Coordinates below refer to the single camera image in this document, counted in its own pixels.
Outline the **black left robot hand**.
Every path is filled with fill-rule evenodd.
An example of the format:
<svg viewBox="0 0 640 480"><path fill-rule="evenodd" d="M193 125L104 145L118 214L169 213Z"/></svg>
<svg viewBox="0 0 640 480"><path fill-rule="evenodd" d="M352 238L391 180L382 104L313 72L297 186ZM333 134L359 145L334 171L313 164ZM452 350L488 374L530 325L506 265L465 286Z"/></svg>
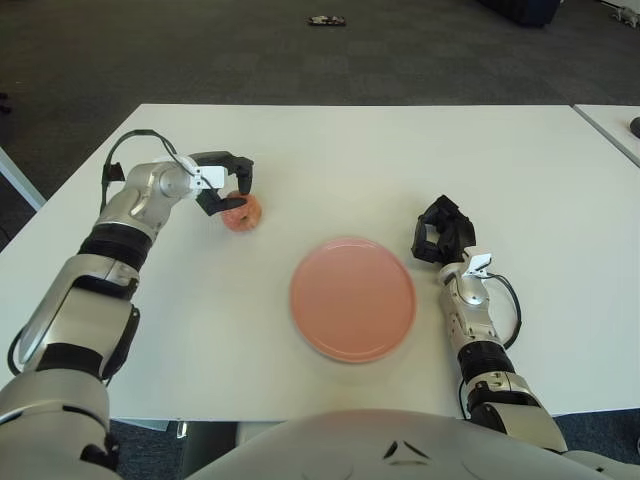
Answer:
<svg viewBox="0 0 640 480"><path fill-rule="evenodd" d="M191 186L198 191L196 202L208 216L243 207L253 182L254 162L227 151L200 152L189 155L194 176ZM238 194L222 198L219 190L227 176L235 176Z"/></svg>

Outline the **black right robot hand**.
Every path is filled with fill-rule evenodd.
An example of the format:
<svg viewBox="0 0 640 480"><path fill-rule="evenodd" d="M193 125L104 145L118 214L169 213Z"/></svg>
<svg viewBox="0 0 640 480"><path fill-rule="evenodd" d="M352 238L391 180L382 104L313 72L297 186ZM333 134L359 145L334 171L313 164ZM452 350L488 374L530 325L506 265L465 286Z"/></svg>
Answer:
<svg viewBox="0 0 640 480"><path fill-rule="evenodd" d="M418 217L411 253L418 260L447 265L462 262L464 250L475 245L471 220L441 195Z"/></svg>

